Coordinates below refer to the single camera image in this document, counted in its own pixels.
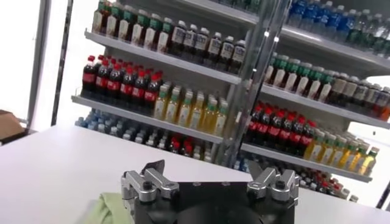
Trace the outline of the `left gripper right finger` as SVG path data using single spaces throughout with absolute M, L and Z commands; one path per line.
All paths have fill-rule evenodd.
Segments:
M 247 183 L 247 195 L 253 200 L 260 200 L 270 195 L 274 201 L 286 203 L 293 202 L 298 205 L 299 176 L 295 171 L 286 169 L 278 173 L 273 167 L 262 169 L 255 161 L 247 163 L 252 181 Z

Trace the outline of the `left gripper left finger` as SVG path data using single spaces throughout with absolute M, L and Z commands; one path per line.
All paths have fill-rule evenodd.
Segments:
M 178 182 L 171 181 L 163 175 L 165 161 L 147 163 L 138 173 L 135 170 L 125 171 L 121 176 L 121 196 L 124 207 L 133 211 L 135 201 L 153 203 L 160 196 L 173 200 L 179 196 Z

